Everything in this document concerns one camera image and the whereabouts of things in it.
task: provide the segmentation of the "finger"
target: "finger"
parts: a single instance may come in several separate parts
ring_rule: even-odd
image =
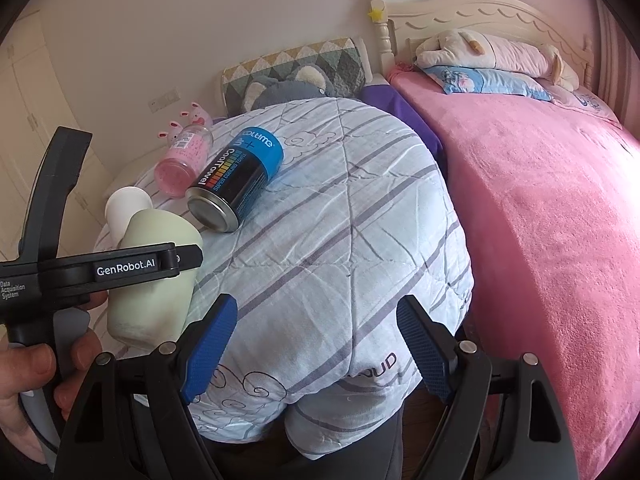
[[[0,352],[0,399],[10,399],[19,392],[43,387],[55,371],[56,357],[48,345]]]
[[[102,352],[100,339],[93,330],[89,329],[71,347],[71,360],[77,370],[86,371],[100,352]]]
[[[92,308],[96,308],[97,306],[101,306],[107,298],[109,297],[109,293],[106,290],[101,290],[100,292],[92,292],[90,294],[90,299],[88,303],[84,305],[80,305],[80,308],[83,310],[91,310]]]
[[[86,372],[78,370],[65,382],[59,384],[54,390],[53,398],[55,399],[56,404],[60,407],[60,410],[62,410],[63,415],[66,414],[68,416],[71,412],[71,408],[76,401],[76,397],[78,396],[78,392],[80,391],[80,386],[82,386],[82,381],[84,381],[85,375]]]

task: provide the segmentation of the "pink pig figure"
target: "pink pig figure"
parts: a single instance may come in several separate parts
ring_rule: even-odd
[[[178,121],[169,122],[170,129],[168,132],[160,132],[158,137],[166,140],[166,145],[170,148],[174,143],[174,140],[178,138],[180,132],[183,130],[182,125]]]
[[[191,103],[189,124],[199,124],[205,128],[210,128],[213,126],[213,119],[198,103]]]

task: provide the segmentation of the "cup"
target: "cup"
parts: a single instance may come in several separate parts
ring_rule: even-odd
[[[120,247],[167,242],[202,248],[202,237],[192,224],[160,209],[135,213]],[[198,269],[184,270],[174,278],[110,290],[107,330],[111,337],[143,350],[177,341],[187,319],[197,273]]]
[[[146,191],[135,186],[121,187],[109,197],[104,207],[104,217],[114,246],[117,247],[122,240],[132,216],[143,209],[152,209],[153,206]]]

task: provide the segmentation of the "headboard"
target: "headboard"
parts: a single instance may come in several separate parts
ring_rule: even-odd
[[[369,0],[383,75],[397,61],[411,63],[415,49],[449,28],[472,28],[508,40],[555,45],[591,90],[591,38],[581,48],[554,20],[518,0],[419,0],[400,4]]]

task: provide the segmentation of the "gray plush toy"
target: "gray plush toy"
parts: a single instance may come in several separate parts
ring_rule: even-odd
[[[242,111],[317,97],[333,97],[334,85],[316,65],[303,65],[295,69],[284,81],[258,76],[247,87]]]

